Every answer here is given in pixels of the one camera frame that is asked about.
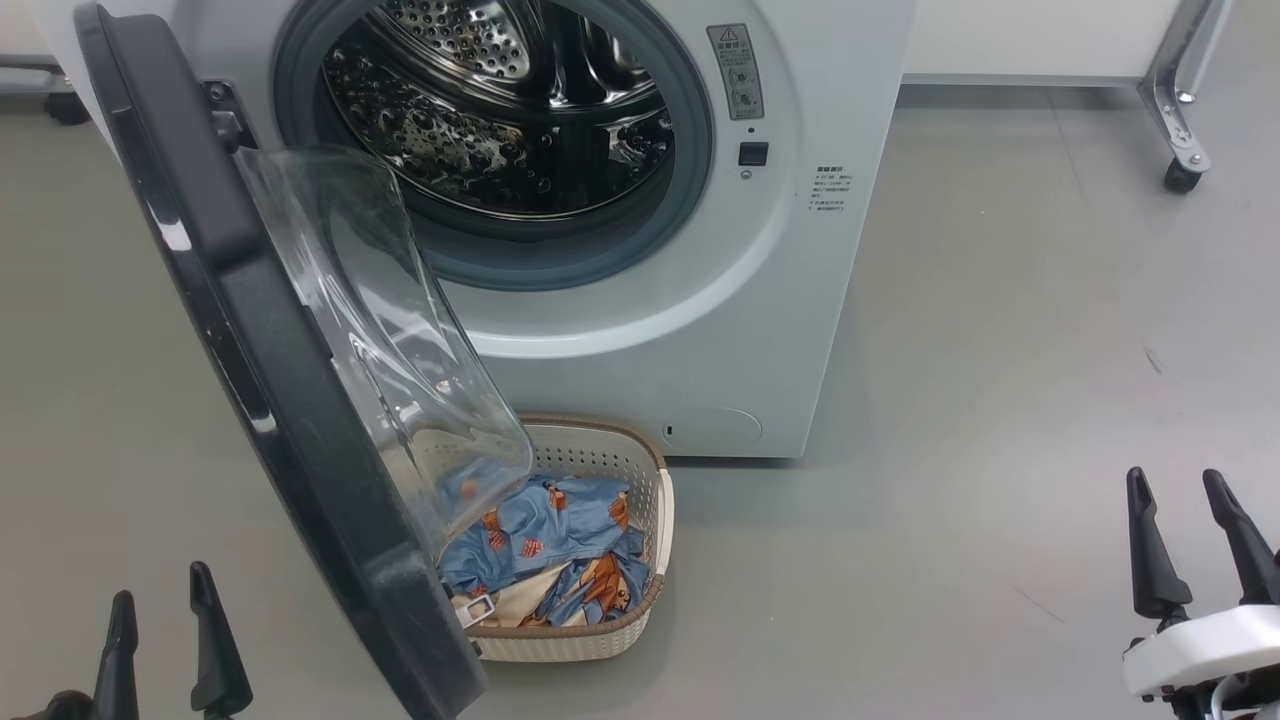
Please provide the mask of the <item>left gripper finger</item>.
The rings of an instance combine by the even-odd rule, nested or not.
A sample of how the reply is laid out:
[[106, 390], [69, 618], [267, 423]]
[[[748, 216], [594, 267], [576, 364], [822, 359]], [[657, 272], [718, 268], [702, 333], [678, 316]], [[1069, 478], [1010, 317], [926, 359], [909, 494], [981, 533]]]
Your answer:
[[198, 625], [197, 680], [189, 693], [193, 711], [234, 716], [253, 701], [253, 692], [206, 562], [189, 565], [189, 607]]
[[95, 682], [92, 720], [140, 720], [134, 676], [138, 639], [133, 594], [120, 591], [111, 601], [108, 635]]

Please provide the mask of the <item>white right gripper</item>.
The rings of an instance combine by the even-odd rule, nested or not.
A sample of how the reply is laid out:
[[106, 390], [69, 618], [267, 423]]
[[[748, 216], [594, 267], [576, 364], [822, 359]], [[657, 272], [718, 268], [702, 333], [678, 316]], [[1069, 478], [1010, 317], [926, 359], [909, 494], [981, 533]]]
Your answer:
[[1123, 653], [1123, 678], [1133, 696], [1280, 664], [1280, 566], [1275, 553], [1220, 471], [1206, 469], [1203, 486], [1213, 520], [1228, 538], [1243, 606], [1185, 621], [1193, 593], [1178, 575], [1158, 530], [1149, 482], [1142, 468], [1130, 468], [1126, 474], [1133, 609], [1157, 621], [1185, 621]]

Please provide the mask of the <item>black washing machine door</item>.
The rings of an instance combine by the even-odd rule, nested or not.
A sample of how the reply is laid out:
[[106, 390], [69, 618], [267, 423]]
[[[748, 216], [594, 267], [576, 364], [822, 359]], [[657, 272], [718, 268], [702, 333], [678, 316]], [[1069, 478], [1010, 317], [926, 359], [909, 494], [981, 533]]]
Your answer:
[[534, 450], [396, 174], [342, 146], [243, 146], [160, 15], [73, 19], [102, 128], [300, 538], [412, 720], [456, 720], [486, 674], [442, 557]]

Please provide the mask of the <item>blue bear print garment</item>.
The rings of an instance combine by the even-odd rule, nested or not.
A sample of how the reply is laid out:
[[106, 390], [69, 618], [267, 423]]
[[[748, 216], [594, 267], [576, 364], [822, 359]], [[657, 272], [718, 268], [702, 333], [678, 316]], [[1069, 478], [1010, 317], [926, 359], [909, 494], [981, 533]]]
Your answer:
[[568, 562], [540, 610], [545, 625], [586, 626], [639, 607], [650, 579], [645, 533], [628, 518], [628, 484], [603, 477], [527, 478], [443, 553], [440, 571], [458, 610], [483, 619], [492, 594]]

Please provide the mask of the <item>white front-load washing machine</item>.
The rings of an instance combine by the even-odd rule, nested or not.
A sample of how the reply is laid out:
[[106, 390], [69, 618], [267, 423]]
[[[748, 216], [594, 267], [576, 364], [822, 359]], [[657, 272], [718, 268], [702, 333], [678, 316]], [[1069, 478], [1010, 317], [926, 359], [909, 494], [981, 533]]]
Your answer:
[[[256, 147], [332, 145], [288, 146], [276, 126], [276, 46], [298, 0], [23, 1], [97, 123], [73, 19], [86, 3], [113, 15], [160, 15], [209, 102], [233, 111]], [[705, 82], [714, 154], [692, 218], [626, 272], [567, 290], [474, 288], [439, 275], [413, 227], [506, 401], [522, 414], [595, 416], [660, 441], [660, 423], [681, 407], [736, 407], [763, 428], [746, 457], [800, 456], [916, 4], [658, 0]], [[759, 120], [730, 118], [707, 37], [708, 26], [735, 23], [748, 27], [754, 47]]]

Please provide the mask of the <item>cream perforated laundry basket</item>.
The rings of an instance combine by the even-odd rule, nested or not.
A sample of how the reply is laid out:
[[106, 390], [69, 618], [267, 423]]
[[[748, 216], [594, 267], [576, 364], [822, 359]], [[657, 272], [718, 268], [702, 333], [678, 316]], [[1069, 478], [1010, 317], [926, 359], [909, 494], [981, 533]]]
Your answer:
[[[666, 460], [658, 447], [636, 432], [605, 421], [529, 416], [524, 425], [531, 441], [532, 468], [527, 478], [603, 477], [628, 484], [630, 521], [646, 536], [643, 561], [650, 569], [650, 579], [643, 601], [618, 620], [562, 628], [480, 626], [481, 614], [472, 615], [456, 606], [454, 610], [479, 656], [489, 662], [571, 664], [612, 659], [639, 641], [666, 582], [675, 529], [675, 492]], [[527, 478], [472, 524], [522, 489]]]

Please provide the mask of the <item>white partition panel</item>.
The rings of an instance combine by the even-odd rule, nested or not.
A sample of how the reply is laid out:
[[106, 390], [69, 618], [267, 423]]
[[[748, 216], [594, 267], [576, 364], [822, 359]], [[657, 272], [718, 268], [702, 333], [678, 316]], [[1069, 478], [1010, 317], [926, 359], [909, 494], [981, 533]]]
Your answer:
[[920, 0], [905, 85], [1123, 87], [1178, 0]]

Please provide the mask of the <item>grey warning label sticker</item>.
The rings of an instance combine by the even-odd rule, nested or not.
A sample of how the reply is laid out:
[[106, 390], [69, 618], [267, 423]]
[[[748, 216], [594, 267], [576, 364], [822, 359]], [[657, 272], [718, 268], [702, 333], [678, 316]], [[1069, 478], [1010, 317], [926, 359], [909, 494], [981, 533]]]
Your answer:
[[765, 115], [760, 74], [749, 29], [742, 23], [708, 26], [710, 41], [732, 120], [759, 120]]

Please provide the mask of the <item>metal panel leg bracket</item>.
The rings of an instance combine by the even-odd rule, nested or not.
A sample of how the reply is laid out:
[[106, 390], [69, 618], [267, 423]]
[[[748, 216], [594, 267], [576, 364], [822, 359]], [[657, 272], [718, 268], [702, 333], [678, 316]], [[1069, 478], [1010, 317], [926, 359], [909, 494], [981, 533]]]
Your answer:
[[1207, 173], [1211, 160], [1184, 108], [1199, 86], [1235, 0], [1178, 0], [1149, 67], [1137, 86], [1149, 117], [1187, 169]]

